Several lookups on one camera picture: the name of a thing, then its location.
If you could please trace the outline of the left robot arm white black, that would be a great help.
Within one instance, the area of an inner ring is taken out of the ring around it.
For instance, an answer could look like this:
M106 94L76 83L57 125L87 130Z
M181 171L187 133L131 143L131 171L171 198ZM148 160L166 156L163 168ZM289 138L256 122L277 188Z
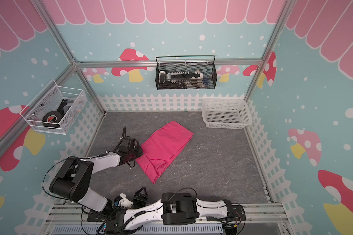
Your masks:
M142 155L139 141L128 136L124 127L120 141L112 151L89 158L71 156L64 159L49 190L58 198L77 202L103 216L109 216L114 211L114 204L90 188L92 175L107 168L129 165Z

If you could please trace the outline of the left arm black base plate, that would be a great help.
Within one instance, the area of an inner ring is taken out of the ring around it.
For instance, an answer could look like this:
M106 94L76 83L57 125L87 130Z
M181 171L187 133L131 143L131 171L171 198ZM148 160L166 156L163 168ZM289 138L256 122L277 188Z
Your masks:
M119 207L113 207L111 210L108 212L96 212L94 210L91 210L89 212L89 215L87 217L88 222L103 222L108 218L108 221L114 220L116 217L116 214L122 211L126 211L126 208L119 206Z

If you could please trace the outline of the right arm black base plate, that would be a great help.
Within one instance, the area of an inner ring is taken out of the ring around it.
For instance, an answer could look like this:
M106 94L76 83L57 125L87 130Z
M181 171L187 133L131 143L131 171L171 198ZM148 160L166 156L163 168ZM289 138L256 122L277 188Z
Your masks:
M246 215L243 206L238 203L229 205L227 216L224 218L207 217L207 221L219 221L221 223L240 223L246 221Z

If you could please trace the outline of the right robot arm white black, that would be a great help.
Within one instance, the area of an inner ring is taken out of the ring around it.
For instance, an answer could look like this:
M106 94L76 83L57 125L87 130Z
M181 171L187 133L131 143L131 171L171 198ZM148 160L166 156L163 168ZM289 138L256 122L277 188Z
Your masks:
M105 235L131 235L152 222L161 221L166 226L185 226L203 218L217 221L229 229L246 223L242 205L226 199L204 201L197 194L185 193L185 189L176 193L164 193L153 204L147 204L147 200L147 193L137 192L133 205L118 203L99 230Z

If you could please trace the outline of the pink long pants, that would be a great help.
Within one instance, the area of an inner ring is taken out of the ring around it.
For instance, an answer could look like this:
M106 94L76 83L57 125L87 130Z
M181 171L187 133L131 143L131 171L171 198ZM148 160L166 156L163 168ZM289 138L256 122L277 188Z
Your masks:
M163 172L183 151L194 133L176 121L155 131L142 145L143 155L136 159L150 181L155 184Z

